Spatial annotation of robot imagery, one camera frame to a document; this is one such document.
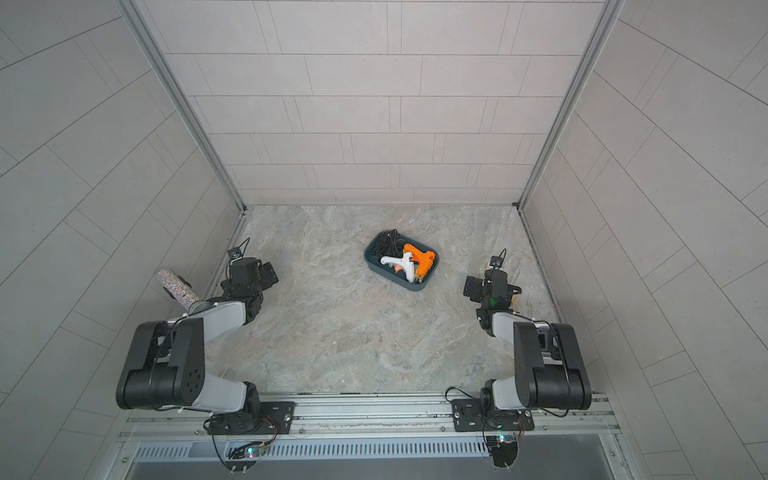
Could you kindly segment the orange hot glue gun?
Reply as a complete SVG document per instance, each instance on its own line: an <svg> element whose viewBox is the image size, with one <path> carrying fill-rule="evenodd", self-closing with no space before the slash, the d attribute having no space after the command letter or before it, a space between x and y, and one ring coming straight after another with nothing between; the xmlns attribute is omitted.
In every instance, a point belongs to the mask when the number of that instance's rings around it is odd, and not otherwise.
<svg viewBox="0 0 768 480"><path fill-rule="evenodd" d="M421 283L432 270L437 257L436 253L431 250L421 251L410 243L406 243L403 250L411 254L411 261L416 264L414 280Z"/></svg>

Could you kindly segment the white hot glue gun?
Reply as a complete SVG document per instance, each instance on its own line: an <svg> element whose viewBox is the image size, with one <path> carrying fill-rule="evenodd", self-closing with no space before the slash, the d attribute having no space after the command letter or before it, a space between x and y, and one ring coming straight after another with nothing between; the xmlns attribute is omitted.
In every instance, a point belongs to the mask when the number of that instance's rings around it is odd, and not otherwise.
<svg viewBox="0 0 768 480"><path fill-rule="evenodd" d="M412 261L412 253L404 252L400 258L383 256L380 259L382 265L392 266L396 272L402 271L405 273L405 278L409 283L415 281L416 266Z"/></svg>

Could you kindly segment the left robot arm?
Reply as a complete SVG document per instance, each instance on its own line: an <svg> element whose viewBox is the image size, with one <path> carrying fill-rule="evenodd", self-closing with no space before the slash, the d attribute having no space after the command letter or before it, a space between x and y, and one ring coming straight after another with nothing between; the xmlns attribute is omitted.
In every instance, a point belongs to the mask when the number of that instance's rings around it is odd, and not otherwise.
<svg viewBox="0 0 768 480"><path fill-rule="evenodd" d="M258 417L261 402L255 385L207 374L205 346L252 322L261 309L263 291L277 282L269 262L239 258L229 265L221 296L195 301L176 319L140 324L116 388L117 405L126 410L186 408Z"/></svg>

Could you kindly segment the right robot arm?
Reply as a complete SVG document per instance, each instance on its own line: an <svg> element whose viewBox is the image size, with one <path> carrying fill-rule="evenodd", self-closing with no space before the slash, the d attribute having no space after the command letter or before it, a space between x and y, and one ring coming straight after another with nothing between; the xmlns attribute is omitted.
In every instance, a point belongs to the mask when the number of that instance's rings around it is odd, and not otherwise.
<svg viewBox="0 0 768 480"><path fill-rule="evenodd" d="M592 388L573 327L527 317L512 306L522 292L507 282L506 273L490 269L482 278L468 276L463 295L477 303L480 327L493 338L508 342L514 374L486 382L481 390L483 414L558 409L561 415L587 410Z"/></svg>

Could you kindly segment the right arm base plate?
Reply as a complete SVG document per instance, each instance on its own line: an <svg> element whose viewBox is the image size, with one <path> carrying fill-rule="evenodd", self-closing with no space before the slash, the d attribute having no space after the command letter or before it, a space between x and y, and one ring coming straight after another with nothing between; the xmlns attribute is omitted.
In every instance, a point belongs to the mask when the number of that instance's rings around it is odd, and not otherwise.
<svg viewBox="0 0 768 480"><path fill-rule="evenodd" d="M486 407L480 400L458 398L450 401L454 429L457 432L522 431L535 429L528 410L499 410Z"/></svg>

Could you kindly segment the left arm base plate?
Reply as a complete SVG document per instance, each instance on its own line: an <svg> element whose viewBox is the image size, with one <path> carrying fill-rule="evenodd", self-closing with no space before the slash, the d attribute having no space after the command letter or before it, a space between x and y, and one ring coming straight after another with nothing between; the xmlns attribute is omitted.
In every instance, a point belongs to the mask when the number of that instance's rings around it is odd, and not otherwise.
<svg viewBox="0 0 768 480"><path fill-rule="evenodd" d="M236 413L215 414L204 422L210 435L281 435L290 432L295 402L266 402L259 413L248 409Z"/></svg>

